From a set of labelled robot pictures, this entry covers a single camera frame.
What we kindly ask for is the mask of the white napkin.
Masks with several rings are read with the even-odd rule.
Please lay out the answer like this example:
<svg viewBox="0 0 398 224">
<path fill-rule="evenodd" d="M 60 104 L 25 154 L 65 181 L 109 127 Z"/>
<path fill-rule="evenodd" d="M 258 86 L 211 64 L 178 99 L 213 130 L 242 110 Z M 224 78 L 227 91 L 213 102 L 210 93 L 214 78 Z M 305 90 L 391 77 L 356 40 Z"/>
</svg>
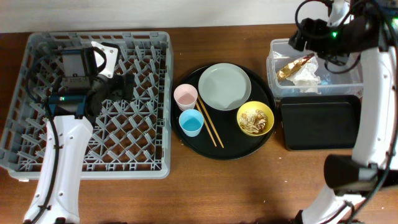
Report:
<svg viewBox="0 0 398 224">
<path fill-rule="evenodd" d="M 318 92 L 318 85 L 321 84 L 321 78 L 315 75 L 318 70 L 318 62 L 313 56 L 306 62 L 299 71 L 295 72 L 290 77 L 287 77 L 295 86 L 299 87 L 301 93 L 315 93 Z"/>
</svg>

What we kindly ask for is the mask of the gold foil wrapper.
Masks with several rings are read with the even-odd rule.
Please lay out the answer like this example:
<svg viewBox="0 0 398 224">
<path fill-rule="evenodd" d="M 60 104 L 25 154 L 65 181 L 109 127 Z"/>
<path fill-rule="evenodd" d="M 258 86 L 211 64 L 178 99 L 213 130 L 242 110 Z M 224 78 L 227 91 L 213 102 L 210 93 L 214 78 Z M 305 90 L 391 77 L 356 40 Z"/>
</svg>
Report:
<svg viewBox="0 0 398 224">
<path fill-rule="evenodd" d="M 294 73 L 299 71 L 307 62 L 311 61 L 314 56 L 314 53 L 310 53 L 304 57 L 298 58 L 293 62 L 288 63 L 276 73 L 277 80 L 282 81 L 287 79 L 288 77 L 291 77 Z"/>
</svg>

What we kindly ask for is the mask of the pink cup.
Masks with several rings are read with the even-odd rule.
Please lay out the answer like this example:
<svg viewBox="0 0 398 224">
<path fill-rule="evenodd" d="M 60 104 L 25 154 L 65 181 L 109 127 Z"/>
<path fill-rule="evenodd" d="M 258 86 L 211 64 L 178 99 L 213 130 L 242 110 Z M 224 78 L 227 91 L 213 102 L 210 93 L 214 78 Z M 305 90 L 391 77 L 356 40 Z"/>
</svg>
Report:
<svg viewBox="0 0 398 224">
<path fill-rule="evenodd" d="M 181 84 L 174 91 L 174 100 L 182 111 L 194 109 L 197 98 L 197 89 L 190 84 Z"/>
</svg>

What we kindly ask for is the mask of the blue cup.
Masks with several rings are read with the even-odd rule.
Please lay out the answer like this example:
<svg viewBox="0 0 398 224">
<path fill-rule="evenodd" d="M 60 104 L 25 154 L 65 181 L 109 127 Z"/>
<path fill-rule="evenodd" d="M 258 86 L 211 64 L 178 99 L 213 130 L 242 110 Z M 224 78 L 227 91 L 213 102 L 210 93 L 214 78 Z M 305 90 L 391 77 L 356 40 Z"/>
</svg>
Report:
<svg viewBox="0 0 398 224">
<path fill-rule="evenodd" d="M 189 109 L 181 113 L 178 123 L 188 137 L 195 137 L 204 125 L 204 117 L 198 110 Z"/>
</svg>

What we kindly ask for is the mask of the wooden chopstick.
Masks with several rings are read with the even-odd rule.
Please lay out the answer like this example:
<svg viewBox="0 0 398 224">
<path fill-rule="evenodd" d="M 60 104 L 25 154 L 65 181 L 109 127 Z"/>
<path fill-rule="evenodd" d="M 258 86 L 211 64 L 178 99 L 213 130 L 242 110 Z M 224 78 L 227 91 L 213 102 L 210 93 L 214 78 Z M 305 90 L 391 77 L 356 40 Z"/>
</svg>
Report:
<svg viewBox="0 0 398 224">
<path fill-rule="evenodd" d="M 217 130 L 216 130 L 216 128 L 215 128 L 215 125 L 213 124 L 213 121 L 212 121 L 212 119 L 211 119 L 211 116 L 210 116 L 210 115 L 208 114 L 208 112 L 207 112 L 206 106 L 204 105 L 204 103 L 203 103 L 203 101 L 202 101 L 200 95 L 198 96 L 198 100 L 199 100 L 199 102 L 200 102 L 200 104 L 201 104 L 201 107 L 203 108 L 203 110 L 204 110 L 204 112 L 205 112 L 205 114 L 206 114 L 206 117 L 208 118 L 208 121 L 210 122 L 210 125 L 211 125 L 211 127 L 212 127 L 212 129 L 213 129 L 213 132 L 214 132 L 214 134 L 215 134 L 217 140 L 219 141 L 221 147 L 224 148 L 224 144 L 223 144 L 223 142 L 222 142 L 222 140 L 221 140 L 221 138 L 220 138 L 220 136 L 219 136 L 219 134 L 218 134 L 218 132 L 217 132 Z"/>
<path fill-rule="evenodd" d="M 203 116 L 204 125 L 205 125 L 206 130 L 207 130 L 207 132 L 208 132 L 208 134 L 209 134 L 209 137 L 211 138 L 211 140 L 212 140 L 214 146 L 217 147 L 216 141 L 215 141 L 215 139 L 214 139 L 214 137 L 213 137 L 213 135 L 212 135 L 212 133 L 211 133 L 211 131 L 210 131 L 209 125 L 208 125 L 208 123 L 207 123 L 207 121 L 206 121 L 206 119 L 205 119 L 205 115 L 203 114 L 203 112 L 202 112 L 202 110 L 201 110 L 199 104 L 197 103 L 197 101 L 195 102 L 195 106 L 197 107 L 197 109 L 198 109 L 198 111 L 201 113 L 201 115 Z"/>
</svg>

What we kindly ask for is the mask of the grey plate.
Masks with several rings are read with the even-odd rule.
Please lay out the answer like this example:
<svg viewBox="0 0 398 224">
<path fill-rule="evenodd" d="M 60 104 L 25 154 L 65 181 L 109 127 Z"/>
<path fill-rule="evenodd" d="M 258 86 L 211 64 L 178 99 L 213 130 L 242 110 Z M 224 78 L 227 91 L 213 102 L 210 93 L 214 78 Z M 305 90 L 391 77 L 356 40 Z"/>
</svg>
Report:
<svg viewBox="0 0 398 224">
<path fill-rule="evenodd" d="M 231 63 L 217 63 L 208 67 L 198 81 L 201 99 L 220 111 L 239 108 L 248 100 L 251 89 L 248 74 Z"/>
</svg>

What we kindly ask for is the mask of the yellow bowl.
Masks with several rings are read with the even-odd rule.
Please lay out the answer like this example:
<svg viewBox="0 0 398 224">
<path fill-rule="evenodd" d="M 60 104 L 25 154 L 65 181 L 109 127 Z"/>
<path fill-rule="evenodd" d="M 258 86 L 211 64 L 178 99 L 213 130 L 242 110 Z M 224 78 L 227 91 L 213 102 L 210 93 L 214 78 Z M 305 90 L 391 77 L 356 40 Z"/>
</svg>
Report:
<svg viewBox="0 0 398 224">
<path fill-rule="evenodd" d="M 261 111 L 263 111 L 263 112 L 265 113 L 265 115 L 268 117 L 267 128 L 266 128 L 266 129 L 264 130 L 264 132 L 261 133 L 261 134 L 250 134 L 250 133 L 247 133 L 247 132 L 245 132 L 245 131 L 240 127 L 240 125 L 239 125 L 239 123 L 238 123 L 238 119 L 239 119 L 240 115 L 241 115 L 243 112 L 246 112 L 246 111 L 255 111 L 255 110 L 261 110 Z M 255 136 L 255 137 L 257 137 L 257 136 L 265 135 L 265 134 L 267 134 L 267 133 L 269 133 L 269 132 L 271 131 L 271 129 L 273 128 L 273 125 L 274 125 L 275 118 L 274 118 L 274 114 L 273 114 L 271 108 L 270 108 L 269 106 L 267 106 L 265 103 L 262 103 L 262 102 L 260 102 L 260 101 L 249 101 L 249 102 L 243 104 L 243 105 L 238 109 L 238 112 L 237 112 L 237 115 L 236 115 L 236 120 L 237 120 L 237 123 L 238 123 L 239 128 L 241 129 L 241 131 L 242 131 L 243 133 L 245 133 L 245 134 L 247 134 L 247 135 L 249 135 L 249 136 Z"/>
</svg>

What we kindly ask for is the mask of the food scraps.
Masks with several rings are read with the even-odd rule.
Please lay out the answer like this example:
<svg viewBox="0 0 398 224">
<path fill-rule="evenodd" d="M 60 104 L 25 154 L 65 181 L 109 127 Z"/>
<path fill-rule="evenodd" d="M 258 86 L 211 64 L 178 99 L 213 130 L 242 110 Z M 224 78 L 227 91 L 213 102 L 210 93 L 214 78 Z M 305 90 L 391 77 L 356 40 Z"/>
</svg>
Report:
<svg viewBox="0 0 398 224">
<path fill-rule="evenodd" d="M 261 110 L 243 112 L 238 123 L 240 127 L 250 134 L 261 134 L 267 128 L 268 117 Z"/>
</svg>

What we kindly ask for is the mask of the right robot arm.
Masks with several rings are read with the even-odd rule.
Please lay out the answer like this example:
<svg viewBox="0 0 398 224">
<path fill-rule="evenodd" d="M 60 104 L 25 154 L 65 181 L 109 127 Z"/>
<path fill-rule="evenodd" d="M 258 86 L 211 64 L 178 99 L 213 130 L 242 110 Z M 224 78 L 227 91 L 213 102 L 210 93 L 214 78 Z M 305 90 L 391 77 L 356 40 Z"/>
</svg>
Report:
<svg viewBox="0 0 398 224">
<path fill-rule="evenodd" d="M 290 45 L 312 50 L 327 62 L 356 53 L 363 100 L 351 156 L 330 155 L 325 186 L 295 223 L 351 223 L 384 187 L 397 183 L 397 2 L 327 1 L 327 21 L 296 20 Z"/>
</svg>

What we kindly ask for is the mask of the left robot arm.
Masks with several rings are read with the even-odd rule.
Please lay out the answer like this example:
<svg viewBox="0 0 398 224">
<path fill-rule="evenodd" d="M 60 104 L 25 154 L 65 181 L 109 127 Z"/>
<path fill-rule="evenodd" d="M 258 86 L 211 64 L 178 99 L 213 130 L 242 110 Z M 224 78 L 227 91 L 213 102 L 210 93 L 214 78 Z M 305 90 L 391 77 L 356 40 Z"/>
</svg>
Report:
<svg viewBox="0 0 398 224">
<path fill-rule="evenodd" d="M 83 158 L 104 100 L 131 100 L 133 75 L 117 75 L 121 49 L 92 41 L 87 47 L 57 50 L 64 72 L 51 94 L 32 100 L 47 117 L 46 148 L 34 199 L 24 223 L 79 223 L 78 194 Z"/>
</svg>

